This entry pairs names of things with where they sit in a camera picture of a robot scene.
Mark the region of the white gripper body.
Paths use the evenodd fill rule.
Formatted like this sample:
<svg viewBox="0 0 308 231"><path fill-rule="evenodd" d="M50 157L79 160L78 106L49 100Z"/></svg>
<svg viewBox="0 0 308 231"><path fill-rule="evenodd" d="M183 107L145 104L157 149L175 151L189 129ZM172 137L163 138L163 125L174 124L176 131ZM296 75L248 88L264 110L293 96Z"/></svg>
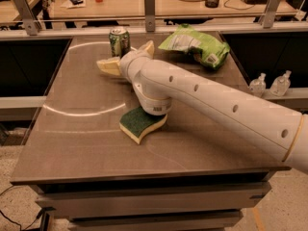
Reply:
<svg viewBox="0 0 308 231"><path fill-rule="evenodd" d="M136 74L141 70L141 66L149 60L151 60L151 57L145 51L130 51L120 60L119 68L121 75L129 83L132 83Z"/></svg>

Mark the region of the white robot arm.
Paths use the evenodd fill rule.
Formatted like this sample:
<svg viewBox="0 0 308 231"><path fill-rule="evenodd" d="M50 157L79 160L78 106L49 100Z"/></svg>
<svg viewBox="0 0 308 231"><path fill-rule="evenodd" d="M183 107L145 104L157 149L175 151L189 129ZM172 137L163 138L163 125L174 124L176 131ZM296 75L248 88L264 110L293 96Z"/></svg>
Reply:
<svg viewBox="0 0 308 231"><path fill-rule="evenodd" d="M308 173L308 115L155 60L153 54L154 43L149 41L122 58L100 60L97 66L131 83L147 113L165 115L171 101L179 100L287 166Z"/></svg>

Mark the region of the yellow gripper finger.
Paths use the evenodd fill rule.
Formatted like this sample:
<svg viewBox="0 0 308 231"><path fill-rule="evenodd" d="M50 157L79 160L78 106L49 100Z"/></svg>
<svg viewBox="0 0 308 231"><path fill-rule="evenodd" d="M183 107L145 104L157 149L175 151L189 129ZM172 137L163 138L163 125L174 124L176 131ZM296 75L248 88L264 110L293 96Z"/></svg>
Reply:
<svg viewBox="0 0 308 231"><path fill-rule="evenodd" d="M154 41L149 40L147 43L140 47L140 50L146 52L151 58L153 58L155 52Z"/></svg>
<svg viewBox="0 0 308 231"><path fill-rule="evenodd" d="M99 60L96 62L100 71L105 75L120 77L120 57L112 57L107 60Z"/></svg>

